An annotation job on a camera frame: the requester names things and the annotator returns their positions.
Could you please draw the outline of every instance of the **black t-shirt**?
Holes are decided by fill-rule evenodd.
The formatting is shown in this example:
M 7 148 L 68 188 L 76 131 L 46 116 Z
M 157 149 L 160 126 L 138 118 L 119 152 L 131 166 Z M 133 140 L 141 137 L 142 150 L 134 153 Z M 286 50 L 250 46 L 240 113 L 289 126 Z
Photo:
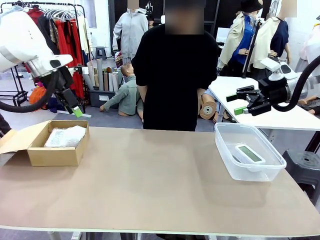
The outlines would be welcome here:
M 271 40 L 270 48 L 281 57 L 284 53 L 286 44 L 289 42 L 289 27 L 286 21 L 280 20 L 279 26 Z
M 217 79 L 218 45 L 201 35 L 170 35 L 165 25 L 147 31 L 132 65 L 138 86 L 147 86 L 145 129 L 195 131 L 197 89 Z

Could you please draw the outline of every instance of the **blue shirt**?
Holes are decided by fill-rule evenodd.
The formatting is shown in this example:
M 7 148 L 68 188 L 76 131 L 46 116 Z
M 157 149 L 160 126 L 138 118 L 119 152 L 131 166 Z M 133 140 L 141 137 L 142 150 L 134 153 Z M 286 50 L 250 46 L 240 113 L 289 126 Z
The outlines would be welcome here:
M 245 64 L 247 55 L 239 55 L 240 49 L 247 49 L 249 50 L 252 37 L 255 34 L 254 27 L 251 26 L 251 19 L 250 16 L 244 15 L 244 34 L 243 38 L 238 46 L 238 48 L 234 51 L 231 61 L 237 61 L 241 64 Z

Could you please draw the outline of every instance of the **plastic bin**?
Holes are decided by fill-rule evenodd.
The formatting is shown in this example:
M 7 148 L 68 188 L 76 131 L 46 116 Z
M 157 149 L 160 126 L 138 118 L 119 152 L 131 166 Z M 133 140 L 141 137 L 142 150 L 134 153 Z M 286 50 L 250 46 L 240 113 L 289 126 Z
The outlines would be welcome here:
M 271 182 L 287 166 L 284 158 L 254 126 L 238 123 L 217 123 L 215 125 L 215 144 L 234 180 Z M 239 144 L 248 145 L 265 159 L 265 163 L 244 164 L 237 161 L 233 155 L 236 145 Z
M 101 105 L 105 104 L 108 100 L 115 96 L 114 91 L 98 91 L 89 90 L 91 106 L 95 108 L 100 108 Z M 119 104 L 111 106 L 112 109 L 118 109 Z

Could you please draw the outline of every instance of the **floor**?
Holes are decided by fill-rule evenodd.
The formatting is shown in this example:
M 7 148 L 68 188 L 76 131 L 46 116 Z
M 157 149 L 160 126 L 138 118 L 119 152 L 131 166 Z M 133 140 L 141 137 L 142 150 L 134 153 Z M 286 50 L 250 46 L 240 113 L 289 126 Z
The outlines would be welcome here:
M 110 66 L 111 63 L 105 62 L 104 66 Z M 28 77 L 21 80 L 23 88 L 26 91 L 31 92 L 34 88 L 33 81 Z M 12 91 L 15 90 L 15 85 L 11 79 L 11 75 L 0 75 L 0 90 L 1 91 Z M 5 100 L 7 104 L 12 104 L 12 101 Z M 47 120 L 73 120 L 76 119 L 75 116 L 62 114 L 62 113 L 52 113 L 50 111 L 39 110 L 32 113 L 10 113 L 0 110 L 0 113 L 9 122 L 13 129 L 23 129 L 25 127 L 41 123 Z M 88 107 L 86 113 L 92 115 L 91 118 L 82 117 L 80 119 L 88 120 L 89 125 L 93 127 L 111 127 L 111 128 L 131 128 L 131 129 L 141 129 L 142 122 L 140 118 L 136 116 L 122 117 L 119 116 L 117 111 L 111 109 L 109 112 L 100 112 L 99 108 Z M 196 128 L 197 132 L 212 132 L 214 129 L 213 123 L 208 120 L 199 119 Z M 314 135 L 314 132 L 309 131 L 290 131 L 290 130 L 277 130 L 274 132 L 275 140 L 272 144 L 275 148 L 282 154 L 285 150 L 289 148 L 295 148 L 296 150 L 303 151 L 310 139 Z M 0 167 L 5 164 L 5 162 L 10 158 L 9 154 L 0 155 Z M 316 208 L 320 210 L 320 201 L 318 201 Z M 64 232 L 61 233 L 62 240 L 70 240 L 72 233 Z M 103 233 L 98 234 L 96 240 L 120 240 L 120 235 L 118 233 Z M 154 234 L 142 234 L 139 240 L 157 240 L 158 238 Z M 212 237 L 211 240 L 236 240 L 236 237 L 228 236 L 218 236 Z M 266 238 L 251 238 L 243 237 L 242 240 L 265 240 Z M 277 238 L 280 240 L 287 240 L 287 238 Z M 0 240 L 49 240 L 49 236 L 46 232 L 34 232 L 34 231 L 17 231 L 17 230 L 7 230 L 0 229 Z

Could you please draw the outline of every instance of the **device screen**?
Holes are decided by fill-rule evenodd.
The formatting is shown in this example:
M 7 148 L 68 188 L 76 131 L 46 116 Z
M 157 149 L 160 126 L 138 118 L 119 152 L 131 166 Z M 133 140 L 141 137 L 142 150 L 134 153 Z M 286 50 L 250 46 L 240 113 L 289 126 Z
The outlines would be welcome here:
M 245 153 L 249 158 L 251 158 L 252 161 L 254 162 L 260 162 L 261 159 L 257 157 L 252 151 L 250 151 L 247 147 L 241 146 L 239 149 Z

